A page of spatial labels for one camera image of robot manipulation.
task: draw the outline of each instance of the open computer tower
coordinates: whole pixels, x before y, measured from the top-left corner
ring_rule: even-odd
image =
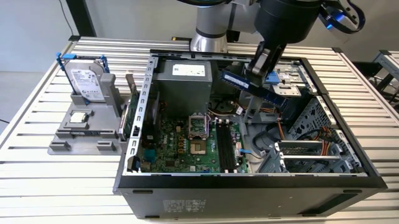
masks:
[[[113,188],[137,218],[328,216],[387,188],[307,59],[263,82],[284,108],[237,90],[249,60],[151,51]]]

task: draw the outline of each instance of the small chip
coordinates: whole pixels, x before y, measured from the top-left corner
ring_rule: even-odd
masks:
[[[167,160],[165,161],[165,166],[167,167],[173,167],[175,166],[175,160]]]
[[[74,112],[70,116],[70,123],[84,123],[86,119],[86,114],[82,112]]]

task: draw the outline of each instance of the white label sticker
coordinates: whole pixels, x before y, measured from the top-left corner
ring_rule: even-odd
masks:
[[[90,70],[70,69],[80,94],[88,100],[104,100],[97,77]]]
[[[240,106],[237,106],[236,114],[241,115],[241,113],[243,113],[243,108]]]
[[[163,200],[163,208],[165,212],[203,212],[207,200]]]
[[[205,66],[195,64],[173,65],[173,76],[205,76]]]
[[[280,79],[289,79],[288,75],[280,74]]]
[[[70,134],[73,134],[73,135],[85,135],[84,132],[70,132]]]
[[[248,86],[249,86],[249,84],[244,83],[243,81],[237,80],[236,78],[231,77],[229,75],[224,75],[224,78],[245,88],[248,88]]]

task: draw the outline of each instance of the slatted metal surface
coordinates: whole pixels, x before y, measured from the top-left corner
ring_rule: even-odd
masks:
[[[65,51],[105,54],[116,84],[126,91],[124,72],[143,77],[148,50],[188,50],[187,42],[81,38]],[[231,44],[229,52],[252,54],[256,45]],[[307,57],[324,83],[388,190],[327,218],[157,220],[161,223],[399,222],[399,122],[344,55],[327,48],[288,47],[284,56]],[[6,223],[133,223],[121,196],[112,195],[118,156],[48,155],[46,147],[69,106],[70,87],[56,64],[40,81],[0,136],[0,220]]]

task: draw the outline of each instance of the hard drive label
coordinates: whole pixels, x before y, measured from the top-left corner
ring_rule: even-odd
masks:
[[[104,100],[97,77],[90,70],[70,69],[81,96],[88,100]]]

